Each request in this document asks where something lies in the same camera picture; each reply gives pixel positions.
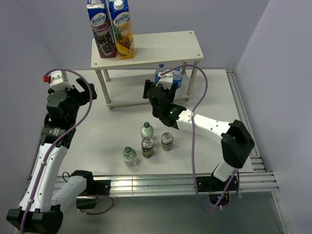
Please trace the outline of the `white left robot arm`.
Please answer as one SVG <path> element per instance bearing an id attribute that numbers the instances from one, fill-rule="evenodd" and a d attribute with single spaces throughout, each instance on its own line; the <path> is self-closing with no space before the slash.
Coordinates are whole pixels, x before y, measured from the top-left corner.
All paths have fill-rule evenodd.
<path id="1" fill-rule="evenodd" d="M 56 234 L 70 204 L 79 195 L 96 194 L 93 174 L 84 170 L 74 171 L 68 182 L 53 194 L 59 168 L 76 131 L 78 110 L 97 98 L 94 84 L 81 78 L 76 81 L 82 92 L 70 84 L 48 90 L 48 113 L 41 132 L 37 164 L 18 208 L 10 209 L 6 217 L 22 234 Z"/>

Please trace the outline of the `Pocari Sweat bottle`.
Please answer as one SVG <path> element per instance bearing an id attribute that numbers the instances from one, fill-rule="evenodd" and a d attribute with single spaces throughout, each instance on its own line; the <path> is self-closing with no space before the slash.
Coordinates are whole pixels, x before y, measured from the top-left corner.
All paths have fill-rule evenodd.
<path id="1" fill-rule="evenodd" d="M 155 82 L 158 83 L 160 78 L 159 78 L 159 73 L 163 73 L 166 71 L 165 65 L 163 63 L 160 63 L 155 71 Z"/>
<path id="2" fill-rule="evenodd" d="M 177 85 L 177 89 L 181 88 L 183 75 L 180 68 L 177 68 L 173 72 L 173 83 Z"/>

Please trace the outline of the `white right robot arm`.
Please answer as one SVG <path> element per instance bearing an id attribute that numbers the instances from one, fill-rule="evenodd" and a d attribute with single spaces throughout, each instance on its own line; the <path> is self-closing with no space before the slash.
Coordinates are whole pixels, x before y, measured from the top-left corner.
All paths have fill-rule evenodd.
<path id="1" fill-rule="evenodd" d="M 165 126 L 195 131 L 221 145 L 223 160 L 211 176 L 196 177 L 199 192 L 222 191 L 232 173 L 241 169 L 255 146 L 249 131 L 240 120 L 232 123 L 214 120 L 173 103 L 177 85 L 165 88 L 145 80 L 143 98 L 152 106 L 152 114 Z"/>

